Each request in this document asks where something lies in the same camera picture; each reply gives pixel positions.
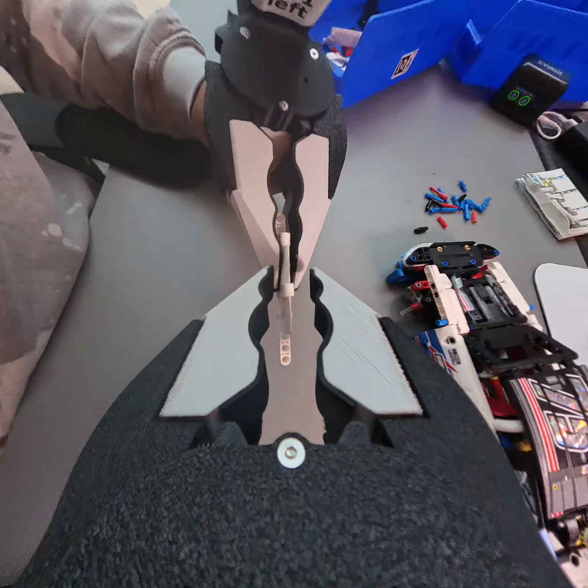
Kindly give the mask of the blue plastic bin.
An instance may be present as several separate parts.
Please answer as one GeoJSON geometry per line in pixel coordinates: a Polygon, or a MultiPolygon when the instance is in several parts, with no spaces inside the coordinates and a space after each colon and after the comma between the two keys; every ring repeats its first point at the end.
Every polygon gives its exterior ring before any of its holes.
{"type": "Polygon", "coordinates": [[[587,1],[478,1],[446,59],[463,84],[495,91],[532,54],[570,75],[563,101],[587,102],[587,1]]]}
{"type": "Polygon", "coordinates": [[[313,25],[311,38],[323,49],[333,28],[360,33],[342,66],[334,67],[343,107],[436,66],[480,7],[480,1],[332,1],[313,25]]]}

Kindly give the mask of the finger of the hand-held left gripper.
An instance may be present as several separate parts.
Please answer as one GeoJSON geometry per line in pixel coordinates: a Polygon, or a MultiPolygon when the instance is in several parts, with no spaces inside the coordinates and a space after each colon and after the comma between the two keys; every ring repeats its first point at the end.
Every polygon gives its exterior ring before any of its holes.
{"type": "Polygon", "coordinates": [[[229,197],[262,267],[280,265],[280,238],[286,221],[268,187],[268,177],[289,148],[289,134],[258,127],[254,122],[229,122],[236,189],[229,197]]]}
{"type": "Polygon", "coordinates": [[[286,182],[286,221],[290,232],[290,273],[298,290],[308,269],[330,206],[329,140],[310,134],[293,146],[286,182]]]}

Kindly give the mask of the person's left forearm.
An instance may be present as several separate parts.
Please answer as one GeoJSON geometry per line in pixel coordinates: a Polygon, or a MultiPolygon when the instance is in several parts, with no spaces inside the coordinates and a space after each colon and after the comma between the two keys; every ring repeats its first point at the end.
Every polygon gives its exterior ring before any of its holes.
{"type": "Polygon", "coordinates": [[[1,1],[1,68],[27,92],[109,108],[144,130],[206,142],[205,52],[169,8],[1,1]]]}

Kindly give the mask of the instruction booklet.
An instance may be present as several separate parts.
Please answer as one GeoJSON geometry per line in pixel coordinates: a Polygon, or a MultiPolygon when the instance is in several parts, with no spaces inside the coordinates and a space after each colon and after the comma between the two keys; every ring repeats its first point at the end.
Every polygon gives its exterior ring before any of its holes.
{"type": "Polygon", "coordinates": [[[516,184],[557,240],[587,235],[587,198],[562,168],[524,174],[516,184]]]}

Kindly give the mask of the near blue plastic bin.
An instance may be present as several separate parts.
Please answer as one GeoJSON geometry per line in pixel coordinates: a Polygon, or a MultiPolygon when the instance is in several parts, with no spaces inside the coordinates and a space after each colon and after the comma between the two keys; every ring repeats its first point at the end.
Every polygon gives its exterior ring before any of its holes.
{"type": "Polygon", "coordinates": [[[313,25],[311,38],[323,49],[333,28],[360,33],[342,66],[334,67],[343,107],[436,66],[480,7],[480,1],[332,1],[313,25]]]}

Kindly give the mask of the grey desk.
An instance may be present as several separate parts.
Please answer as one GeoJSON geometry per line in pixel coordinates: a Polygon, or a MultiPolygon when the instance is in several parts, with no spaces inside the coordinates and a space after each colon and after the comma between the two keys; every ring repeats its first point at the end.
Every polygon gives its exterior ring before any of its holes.
{"type": "MultiPolygon", "coordinates": [[[[526,130],[474,99],[440,69],[345,110],[348,150],[315,248],[318,267],[376,312],[398,316],[386,276],[426,237],[495,246],[532,305],[543,263],[584,268],[575,241],[558,242],[516,179],[543,169],[526,130]],[[423,211],[429,187],[477,202],[478,224],[423,211]]],[[[111,170],[91,222],[91,247],[61,320],[29,381],[1,452],[1,585],[16,581],[44,535],[77,457],[124,388],[194,319],[258,270],[231,205],[212,183],[151,185],[111,170]]]]}

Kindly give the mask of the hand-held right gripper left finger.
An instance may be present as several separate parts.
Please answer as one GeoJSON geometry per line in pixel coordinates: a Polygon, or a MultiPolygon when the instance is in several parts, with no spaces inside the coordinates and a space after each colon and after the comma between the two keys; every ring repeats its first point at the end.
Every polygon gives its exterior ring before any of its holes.
{"type": "Polygon", "coordinates": [[[160,410],[161,418],[259,420],[269,400],[261,339],[269,327],[274,270],[264,268],[213,307],[160,410]]]}

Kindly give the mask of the black desk mat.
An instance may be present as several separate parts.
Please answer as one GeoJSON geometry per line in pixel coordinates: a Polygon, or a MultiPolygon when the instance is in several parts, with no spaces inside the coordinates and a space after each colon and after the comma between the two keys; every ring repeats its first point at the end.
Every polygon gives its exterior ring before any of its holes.
{"type": "Polygon", "coordinates": [[[548,141],[534,129],[530,131],[530,137],[545,170],[552,171],[561,168],[578,188],[587,190],[587,157],[568,158],[566,153],[556,149],[557,139],[548,141]]]}

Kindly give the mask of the white toy panel piece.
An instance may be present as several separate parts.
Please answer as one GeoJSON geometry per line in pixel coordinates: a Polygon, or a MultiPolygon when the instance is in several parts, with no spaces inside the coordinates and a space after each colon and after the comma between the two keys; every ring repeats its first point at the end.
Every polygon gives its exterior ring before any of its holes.
{"type": "Polygon", "coordinates": [[[291,235],[288,231],[286,217],[282,212],[276,215],[275,229],[279,245],[279,264],[275,293],[279,303],[280,362],[281,365],[288,366],[292,361],[292,299],[295,294],[295,288],[292,281],[291,268],[291,235]]]}

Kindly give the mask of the black charger green display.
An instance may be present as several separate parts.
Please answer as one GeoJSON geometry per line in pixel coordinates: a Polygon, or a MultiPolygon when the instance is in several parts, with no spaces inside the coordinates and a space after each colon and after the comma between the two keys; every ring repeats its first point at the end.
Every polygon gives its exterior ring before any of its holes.
{"type": "Polygon", "coordinates": [[[493,94],[490,107],[528,128],[566,93],[570,81],[569,71],[529,54],[493,94]]]}

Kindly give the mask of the pile of blue red pins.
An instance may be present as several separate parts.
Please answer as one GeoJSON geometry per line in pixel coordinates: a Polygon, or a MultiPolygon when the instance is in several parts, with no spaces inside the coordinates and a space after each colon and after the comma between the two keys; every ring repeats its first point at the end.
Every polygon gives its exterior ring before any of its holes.
{"type": "Polygon", "coordinates": [[[423,211],[432,217],[436,224],[446,231],[449,223],[446,217],[459,215],[466,224],[478,224],[480,217],[489,208],[493,198],[486,197],[477,202],[469,195],[467,185],[460,180],[457,184],[458,194],[448,194],[442,188],[429,187],[423,194],[425,204],[423,211]]]}

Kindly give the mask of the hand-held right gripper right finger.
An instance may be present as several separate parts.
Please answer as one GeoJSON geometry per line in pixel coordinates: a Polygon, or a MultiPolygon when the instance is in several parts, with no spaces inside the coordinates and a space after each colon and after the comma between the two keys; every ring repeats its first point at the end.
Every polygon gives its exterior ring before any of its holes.
{"type": "Polygon", "coordinates": [[[320,269],[310,271],[315,328],[322,337],[316,395],[374,416],[422,416],[423,408],[382,326],[382,316],[320,269]]]}

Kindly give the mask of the white monitor stand base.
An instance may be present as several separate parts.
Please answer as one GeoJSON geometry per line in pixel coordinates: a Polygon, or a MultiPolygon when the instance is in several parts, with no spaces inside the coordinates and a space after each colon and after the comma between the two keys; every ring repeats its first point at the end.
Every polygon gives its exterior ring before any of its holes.
{"type": "Polygon", "coordinates": [[[534,272],[534,285],[551,337],[587,364],[587,269],[544,263],[534,272]]]}

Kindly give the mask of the brick-built toy race car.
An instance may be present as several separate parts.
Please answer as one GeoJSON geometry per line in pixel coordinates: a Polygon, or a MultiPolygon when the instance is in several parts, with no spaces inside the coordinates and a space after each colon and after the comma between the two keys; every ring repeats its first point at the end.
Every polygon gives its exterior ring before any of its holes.
{"type": "Polygon", "coordinates": [[[547,334],[490,245],[418,244],[386,277],[405,285],[415,340],[503,447],[547,547],[587,586],[587,368],[547,334]]]}

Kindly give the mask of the person's grey sweatshirt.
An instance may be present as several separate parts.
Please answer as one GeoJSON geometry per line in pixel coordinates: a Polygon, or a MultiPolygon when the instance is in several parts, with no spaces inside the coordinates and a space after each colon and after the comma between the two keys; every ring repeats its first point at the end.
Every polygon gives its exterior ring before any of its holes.
{"type": "Polygon", "coordinates": [[[1,447],[84,261],[98,192],[31,150],[1,104],[1,447]]]}

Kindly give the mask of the black flat box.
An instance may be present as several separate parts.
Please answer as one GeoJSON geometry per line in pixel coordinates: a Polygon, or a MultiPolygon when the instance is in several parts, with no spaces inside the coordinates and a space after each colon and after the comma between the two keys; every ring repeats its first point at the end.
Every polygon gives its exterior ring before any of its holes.
{"type": "Polygon", "coordinates": [[[556,140],[556,149],[566,153],[568,158],[587,157],[587,121],[563,132],[556,140]]]}

